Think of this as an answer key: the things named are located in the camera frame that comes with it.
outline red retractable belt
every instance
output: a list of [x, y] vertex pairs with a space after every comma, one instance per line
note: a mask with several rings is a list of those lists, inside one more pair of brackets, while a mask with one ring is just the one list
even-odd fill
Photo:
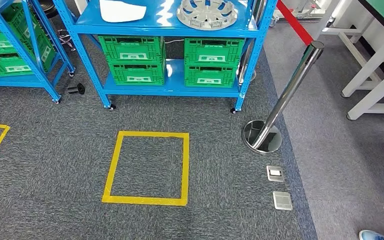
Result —
[[292, 15], [292, 13], [281, 0], [277, 1], [277, 9], [279, 9], [284, 18], [287, 20], [293, 30], [295, 30], [295, 32], [298, 34], [304, 44], [307, 46], [310, 45], [310, 43], [313, 41], [313, 38], [300, 24], [300, 22], [294, 17], [294, 15]]

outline blue metal shelf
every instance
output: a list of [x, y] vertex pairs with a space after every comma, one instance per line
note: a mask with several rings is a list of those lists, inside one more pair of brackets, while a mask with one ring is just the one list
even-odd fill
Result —
[[184, 97], [222, 97], [237, 98], [239, 96], [238, 81], [233, 87], [188, 87], [185, 86], [183, 59], [167, 59], [165, 83], [162, 86], [129, 86], [116, 85], [111, 72], [103, 86], [105, 94], [115, 95], [148, 95], [148, 96], [184, 96]]
[[34, 74], [4, 77], [0, 76], [0, 86], [41, 88], [42, 83]]
[[140, 3], [130, 0], [132, 4], [146, 6], [145, 16], [137, 21], [106, 22], [101, 17], [99, 0], [91, 0], [84, 12], [72, 26], [82, 34], [114, 34], [140, 36], [178, 36], [178, 37], [244, 37], [255, 38], [261, 35], [256, 22], [248, 8], [248, 1], [233, 1], [238, 11], [237, 21], [225, 29], [203, 31], [190, 28], [181, 23], [176, 10], [181, 0], [141, 0]]
[[[61, 78], [62, 74], [66, 69], [68, 69], [69, 73], [73, 73], [75, 68], [71, 64], [67, 53], [61, 45], [60, 40], [55, 34], [54, 29], [49, 23], [48, 18], [46, 17], [38, 0], [22, 0], [22, 8], [25, 15], [25, 20], [27, 22], [28, 30], [31, 33], [30, 38], [35, 55], [34, 57], [31, 57], [30, 53], [27, 52], [26, 48], [22, 45], [18, 37], [12, 32], [12, 29], [1, 15], [1, 11], [8, 7], [13, 1], [14, 0], [0, 0], [0, 31], [12, 44], [12, 46], [17, 51], [18, 55], [24, 60], [26, 65], [30, 67], [32, 74], [5, 77], [0, 76], [0, 86], [44, 88], [51, 96], [52, 101], [59, 103], [61, 95], [58, 94], [57, 90], [55, 89], [55, 85], [58, 83], [59, 79]], [[36, 33], [34, 31], [32, 17], [30, 15], [31, 8], [29, 7], [29, 4], [30, 7], [37, 14], [45, 32], [48, 33], [51, 43], [56, 48], [56, 55], [52, 60], [51, 69], [56, 66], [58, 60], [62, 61], [61, 66], [56, 69], [56, 75], [52, 80], [49, 79], [50, 74], [44, 72], [43, 70]]]
[[[123, 1], [129, 4], [146, 6], [145, 16], [136, 21], [106, 22], [101, 17], [99, 0], [90, 0], [81, 16], [75, 20], [72, 18], [71, 11], [67, 7], [65, 0], [53, 0], [105, 108], [111, 108], [108, 95], [114, 94], [236, 98], [234, 109], [236, 111], [241, 110], [257, 60], [263, 48], [264, 38], [275, 11], [277, 0], [266, 0], [265, 7], [261, 6], [261, 8], [256, 9], [256, 12], [258, 12], [256, 16], [261, 16], [258, 23], [253, 17], [254, 9], [252, 6], [254, 6], [254, 0], [230, 0], [237, 9], [237, 21], [233, 25], [217, 31], [197, 30], [181, 23], [176, 16], [176, 10], [181, 4], [181, 0]], [[242, 65], [247, 67], [245, 68], [241, 86], [238, 85], [236, 80], [232, 88], [185, 87], [183, 60], [169, 60], [167, 62], [168, 71], [164, 86], [116, 85], [111, 73], [108, 75], [105, 84], [102, 85], [80, 34], [248, 38], [249, 42], [253, 43], [249, 45], [247, 50], [249, 59]]]

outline gray floor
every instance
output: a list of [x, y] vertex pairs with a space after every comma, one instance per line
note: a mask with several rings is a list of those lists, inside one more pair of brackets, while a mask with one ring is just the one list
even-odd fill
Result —
[[[106, 76], [103, 54], [87, 48]], [[276, 99], [264, 53], [236, 115], [225, 98], [113, 96], [109, 111], [77, 53], [70, 57], [76, 75], [57, 90], [82, 82], [85, 95], [63, 94], [56, 105], [42, 89], [0, 87], [0, 124], [11, 127], [0, 145], [0, 240], [316, 239], [284, 122], [282, 151], [262, 156], [242, 143], [242, 126], [267, 116]], [[101, 202], [120, 130], [190, 134], [187, 206]], [[112, 193], [178, 197], [180, 147], [175, 138], [126, 137]], [[287, 183], [268, 181], [266, 165], [282, 166]], [[290, 192], [294, 210], [276, 210], [273, 191]]]
[[[340, 97], [360, 66], [337, 36], [319, 40], [323, 56], [284, 113], [318, 238], [358, 239], [362, 229], [384, 234], [384, 114], [345, 118], [367, 93]], [[280, 22], [269, 30], [264, 49], [280, 93], [305, 46]]]

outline green plastic crate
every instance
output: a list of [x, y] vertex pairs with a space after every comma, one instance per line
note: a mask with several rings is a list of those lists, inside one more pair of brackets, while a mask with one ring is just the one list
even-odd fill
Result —
[[111, 64], [159, 64], [165, 55], [164, 38], [159, 36], [99, 35], [106, 60]]
[[[48, 72], [51, 68], [51, 64], [55, 58], [55, 55], [57, 55], [57, 52], [45, 34], [39, 35], [37, 37], [37, 44], [39, 45], [40, 59], [42, 60], [43, 69], [45, 72]], [[33, 51], [31, 55], [33, 59], [36, 59]]]
[[[35, 29], [36, 37], [45, 34], [36, 17], [32, 13], [30, 14], [33, 20], [33, 26]], [[12, 5], [10, 5], [3, 11], [2, 16], [7, 21], [10, 28], [15, 33], [17, 38], [21, 41], [21, 43], [27, 49], [32, 51], [33, 47], [32, 41], [30, 40], [30, 32], [27, 26], [21, 3], [13, 3]], [[13, 47], [7, 37], [2, 32], [0, 32], [0, 54], [16, 52], [16, 49]]]
[[[51, 45], [46, 35], [38, 37], [37, 42], [40, 44], [40, 59], [42, 60], [43, 69], [48, 72], [51, 68], [57, 52]], [[33, 52], [30, 53], [33, 61], [36, 59]], [[0, 76], [17, 76], [33, 74], [27, 63], [18, 55], [18, 53], [0, 53]]]
[[110, 64], [116, 85], [164, 85], [166, 60], [162, 64]]
[[[3, 12], [2, 16], [8, 25], [11, 27], [12, 31], [18, 35], [20, 39], [29, 41], [30, 40], [30, 32], [26, 21], [26, 16], [24, 14], [22, 3], [13, 3], [9, 7], [7, 7]], [[38, 19], [30, 10], [30, 16], [34, 27], [34, 33], [36, 36], [44, 34], [44, 30], [39, 24]]]
[[29, 74], [32, 70], [17, 53], [0, 54], [0, 77]]
[[234, 67], [239, 64], [244, 38], [184, 39], [185, 66]]
[[184, 69], [186, 87], [231, 88], [237, 67], [188, 66]]

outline blue shoe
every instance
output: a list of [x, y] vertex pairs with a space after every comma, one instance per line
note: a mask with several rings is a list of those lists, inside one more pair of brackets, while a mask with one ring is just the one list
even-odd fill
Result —
[[384, 235], [370, 230], [362, 230], [359, 236], [360, 240], [384, 240]]

